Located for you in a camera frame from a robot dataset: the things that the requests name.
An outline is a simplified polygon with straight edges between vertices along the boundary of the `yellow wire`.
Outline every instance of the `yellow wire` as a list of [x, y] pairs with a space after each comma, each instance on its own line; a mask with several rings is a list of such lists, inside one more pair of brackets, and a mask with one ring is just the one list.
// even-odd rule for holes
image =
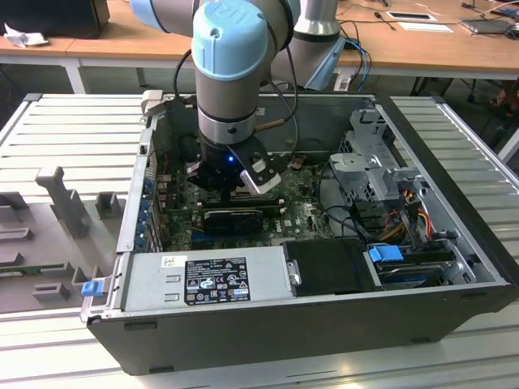
[[396, 235], [403, 228], [404, 228], [404, 224], [400, 223], [395, 229], [393, 229], [392, 231], [389, 231], [388, 233], [386, 233], [380, 240], [383, 241], [383, 240], [386, 240], [386, 239], [392, 237], [393, 235]]

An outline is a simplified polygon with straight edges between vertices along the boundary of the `blue plastic clip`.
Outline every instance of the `blue plastic clip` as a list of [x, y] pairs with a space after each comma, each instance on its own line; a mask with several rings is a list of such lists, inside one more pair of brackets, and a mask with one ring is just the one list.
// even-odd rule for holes
[[404, 260], [398, 246], [375, 246], [368, 253], [373, 263]]
[[83, 296], [83, 297], [100, 297], [103, 295], [104, 286], [105, 286], [105, 282], [103, 280], [85, 282], [81, 289], [81, 296]]

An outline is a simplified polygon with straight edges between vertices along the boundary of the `tissue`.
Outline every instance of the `tissue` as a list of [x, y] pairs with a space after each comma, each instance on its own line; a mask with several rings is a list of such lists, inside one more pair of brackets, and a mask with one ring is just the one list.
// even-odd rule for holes
[[3, 34], [3, 37], [13, 45], [19, 46], [23, 49], [25, 49], [27, 46], [44, 45], [49, 43], [49, 41], [46, 41], [43, 35], [41, 35], [39, 32], [30, 32], [26, 34], [25, 32], [14, 30], [7, 24], [4, 24], [4, 27], [6, 28], [6, 33]]

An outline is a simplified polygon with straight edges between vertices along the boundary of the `paper sheet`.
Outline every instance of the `paper sheet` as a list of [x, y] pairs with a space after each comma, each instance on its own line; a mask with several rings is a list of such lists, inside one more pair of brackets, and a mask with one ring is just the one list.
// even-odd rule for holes
[[398, 22], [406, 31], [454, 32], [443, 24]]

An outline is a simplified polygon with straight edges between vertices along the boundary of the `white paper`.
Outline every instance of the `white paper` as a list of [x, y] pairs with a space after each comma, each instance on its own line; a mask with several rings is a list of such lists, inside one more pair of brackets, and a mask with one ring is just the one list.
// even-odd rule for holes
[[443, 24], [398, 22], [406, 31], [454, 32]]
[[7, 24], [4, 24], [4, 27], [6, 28], [6, 33], [3, 34], [3, 37], [13, 45], [19, 46], [23, 49], [27, 46], [45, 45], [49, 43], [49, 41], [46, 41], [43, 35], [39, 32], [30, 32], [29, 34], [26, 34], [25, 32], [14, 30]]

